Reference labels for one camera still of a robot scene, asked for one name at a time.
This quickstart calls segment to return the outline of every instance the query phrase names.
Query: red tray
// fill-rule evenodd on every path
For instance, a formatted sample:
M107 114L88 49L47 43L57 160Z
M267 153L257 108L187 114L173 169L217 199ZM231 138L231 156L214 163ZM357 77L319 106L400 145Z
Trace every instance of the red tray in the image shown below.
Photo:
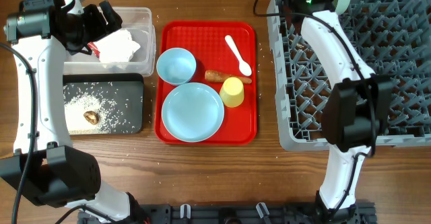
M224 40L226 35L233 37L242 58L250 64L253 82L244 85L244 101L239 107L224 107L224 119L218 132L198 144L243 145L255 138L257 132L255 31L243 22L199 21L170 22L163 29L160 53L174 47L190 51L197 61L196 73L191 82L204 83L217 92L220 92L222 84L207 82L204 79L206 70L213 69L232 75L242 75L238 60ZM162 104L174 88L175 86L159 78L154 131L165 143L186 144L174 138L166 130L162 121Z

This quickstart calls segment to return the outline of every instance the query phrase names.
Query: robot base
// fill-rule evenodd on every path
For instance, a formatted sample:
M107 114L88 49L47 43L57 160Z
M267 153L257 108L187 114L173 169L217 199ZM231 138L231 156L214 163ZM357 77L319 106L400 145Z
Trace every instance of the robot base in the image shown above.
M255 206L206 206L191 207L191 218L180 218L180 207L169 204L141 205L150 216L151 224L317 224L304 213L313 210L314 203L268 206L269 220L261 219ZM374 203L357 203L354 218L336 224L377 224ZM78 214L78 224L99 224L97 218L87 213Z

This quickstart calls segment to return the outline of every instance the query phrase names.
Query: gray dish rack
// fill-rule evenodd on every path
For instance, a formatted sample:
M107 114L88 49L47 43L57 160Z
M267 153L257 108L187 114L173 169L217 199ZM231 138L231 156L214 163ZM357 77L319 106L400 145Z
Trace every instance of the gray dish rack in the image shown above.
M278 13L271 0L267 13ZM386 133L377 145L431 145L431 0L352 0L340 22L362 59L394 83ZM268 17L279 139L288 151L328 149L322 109L331 88L319 59L293 25Z

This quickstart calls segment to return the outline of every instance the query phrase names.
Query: spoon handle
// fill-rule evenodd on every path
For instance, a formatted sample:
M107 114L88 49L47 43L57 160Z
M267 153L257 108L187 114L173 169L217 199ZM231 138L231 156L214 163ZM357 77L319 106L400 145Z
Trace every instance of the spoon handle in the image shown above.
M243 59L242 59L242 57L241 57L240 52L238 51L238 48L237 48L237 47L236 47L236 45L235 45L234 39L232 39L232 37L231 37L230 35L227 35L227 36L225 36L225 37L224 37L224 40L228 43L228 45L229 45L230 49L232 50L232 52L234 52L234 54L235 54L236 58L237 58L240 62L242 62L242 61L243 61Z

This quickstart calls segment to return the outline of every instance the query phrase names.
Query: brown nut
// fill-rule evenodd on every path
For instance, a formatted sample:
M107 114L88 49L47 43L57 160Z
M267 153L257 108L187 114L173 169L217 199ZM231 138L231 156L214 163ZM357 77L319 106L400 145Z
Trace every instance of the brown nut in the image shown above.
M90 124L97 124L99 122L99 115L95 113L94 111L87 111L84 113L84 118L90 123Z

